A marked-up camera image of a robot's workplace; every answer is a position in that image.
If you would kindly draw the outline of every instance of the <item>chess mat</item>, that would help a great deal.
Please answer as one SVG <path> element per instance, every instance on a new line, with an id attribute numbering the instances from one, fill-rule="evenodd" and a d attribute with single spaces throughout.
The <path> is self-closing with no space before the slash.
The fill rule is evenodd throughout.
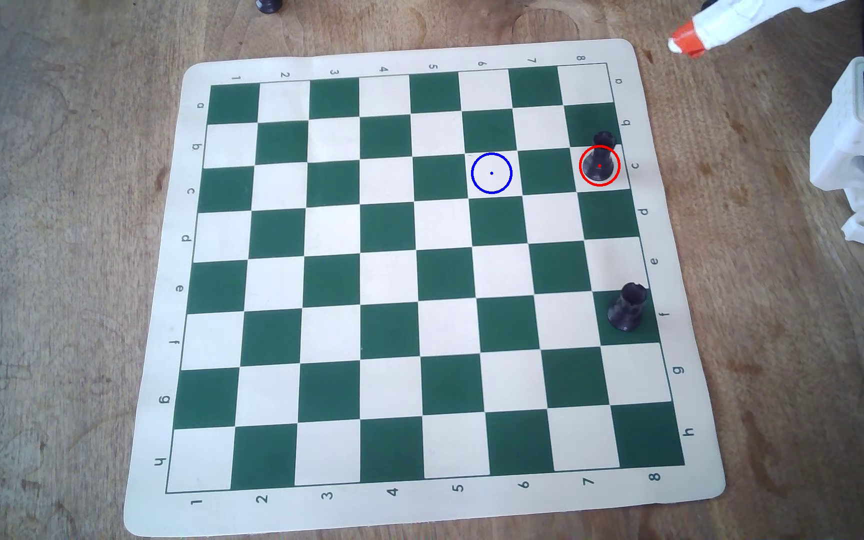
<path id="1" fill-rule="evenodd" d="M 605 186 L 579 166 L 600 131 Z M 606 311 L 629 282 L 626 332 Z M 194 66 L 149 332 L 135 534 L 724 489 L 622 40 Z"/>

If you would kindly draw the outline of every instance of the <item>orange nozzle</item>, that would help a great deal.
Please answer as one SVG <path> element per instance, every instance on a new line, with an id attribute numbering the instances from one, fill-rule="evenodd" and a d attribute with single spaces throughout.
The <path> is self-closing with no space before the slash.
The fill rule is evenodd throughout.
<path id="1" fill-rule="evenodd" d="M 695 27 L 691 20 L 675 30 L 671 42 L 675 43 L 681 52 L 689 55 L 690 58 L 699 58 L 706 52 L 706 46 L 702 44 L 702 40 L 695 33 Z"/>

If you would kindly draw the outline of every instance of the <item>wooden surface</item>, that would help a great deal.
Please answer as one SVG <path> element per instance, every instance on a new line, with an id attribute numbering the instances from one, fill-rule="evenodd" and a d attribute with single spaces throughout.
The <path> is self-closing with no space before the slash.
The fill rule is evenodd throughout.
<path id="1" fill-rule="evenodd" d="M 281 538 L 864 538 L 864 246 L 809 183 L 858 4 L 698 60 L 700 2 L 0 0 L 0 538 L 128 537 L 122 504 L 182 76 L 264 56 L 624 38 L 726 467 L 714 500 Z"/>

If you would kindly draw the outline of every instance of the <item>blue circle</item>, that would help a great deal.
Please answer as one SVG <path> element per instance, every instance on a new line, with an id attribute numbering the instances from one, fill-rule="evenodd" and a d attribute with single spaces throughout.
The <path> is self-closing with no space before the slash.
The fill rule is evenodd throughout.
<path id="1" fill-rule="evenodd" d="M 485 158 L 486 156 L 498 156 L 499 158 L 502 159 L 503 162 L 505 162 L 506 166 L 509 166 L 509 181 L 506 181 L 505 185 L 503 185 L 502 187 L 498 188 L 495 191 L 489 191 L 489 190 L 483 189 L 482 186 L 479 185 L 477 181 L 475 181 L 475 166 L 477 166 L 479 164 L 479 160 Z M 472 177 L 472 183 L 475 185 L 475 188 L 477 188 L 479 191 L 481 191 L 483 193 L 487 193 L 489 195 L 495 195 L 496 193 L 501 193 L 502 191 L 504 191 L 512 183 L 512 164 L 509 162 L 509 159 L 506 159 L 505 155 L 503 155 L 501 153 L 486 152 L 486 153 L 483 153 L 483 154 L 481 154 L 475 158 L 475 161 L 472 164 L 472 170 L 469 171 L 469 174 Z"/>

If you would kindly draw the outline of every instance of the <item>chess piece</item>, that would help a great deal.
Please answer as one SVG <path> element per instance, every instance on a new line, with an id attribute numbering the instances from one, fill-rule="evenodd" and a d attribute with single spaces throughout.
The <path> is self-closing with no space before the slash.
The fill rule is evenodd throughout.
<path id="1" fill-rule="evenodd" d="M 642 324 L 642 306 L 648 290 L 638 283 L 626 283 L 615 302 L 608 307 L 606 317 L 622 332 L 631 332 Z"/>
<path id="2" fill-rule="evenodd" d="M 616 136 L 608 131 L 595 133 L 592 142 L 595 146 L 606 146 L 607 148 L 593 148 L 582 162 L 582 173 L 585 178 L 596 184 L 602 184 L 612 179 L 616 173 L 616 163 L 613 161 L 611 148 L 616 148 Z"/>
<path id="3" fill-rule="evenodd" d="M 282 9 L 282 0 L 255 0 L 255 6 L 263 14 L 271 15 Z"/>

